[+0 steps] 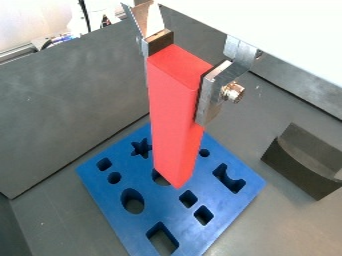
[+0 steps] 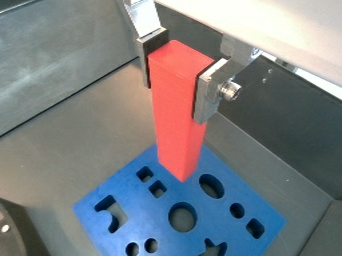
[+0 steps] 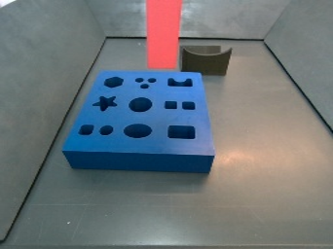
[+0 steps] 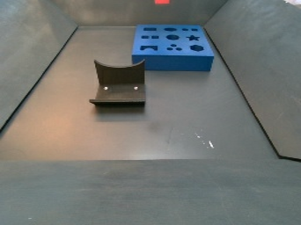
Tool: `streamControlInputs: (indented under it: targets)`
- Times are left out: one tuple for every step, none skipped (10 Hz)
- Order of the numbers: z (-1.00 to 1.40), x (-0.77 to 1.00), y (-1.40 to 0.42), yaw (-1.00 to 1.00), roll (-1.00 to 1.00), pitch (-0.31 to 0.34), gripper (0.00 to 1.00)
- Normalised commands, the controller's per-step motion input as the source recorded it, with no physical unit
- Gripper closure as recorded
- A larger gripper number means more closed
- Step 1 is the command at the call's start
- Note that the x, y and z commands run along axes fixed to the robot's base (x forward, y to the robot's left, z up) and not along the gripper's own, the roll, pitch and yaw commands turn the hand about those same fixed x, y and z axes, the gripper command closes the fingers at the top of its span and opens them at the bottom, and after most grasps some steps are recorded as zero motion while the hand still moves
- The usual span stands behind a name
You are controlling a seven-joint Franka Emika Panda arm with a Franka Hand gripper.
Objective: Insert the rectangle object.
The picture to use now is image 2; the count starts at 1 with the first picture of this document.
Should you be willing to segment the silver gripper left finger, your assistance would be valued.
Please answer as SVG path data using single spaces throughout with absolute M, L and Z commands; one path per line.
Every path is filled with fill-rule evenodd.
M 168 30 L 161 26 L 153 0 L 116 0 L 133 34 L 143 82 L 151 87 L 148 55 L 168 42 Z

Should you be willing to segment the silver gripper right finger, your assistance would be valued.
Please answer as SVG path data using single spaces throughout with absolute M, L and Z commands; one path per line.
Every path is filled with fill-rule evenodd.
M 199 124 L 204 124 L 215 114 L 220 100 L 236 99 L 241 86 L 233 78 L 261 53 L 256 47 L 228 34 L 221 37 L 220 52 L 224 57 L 199 73 L 196 79 L 192 116 Z

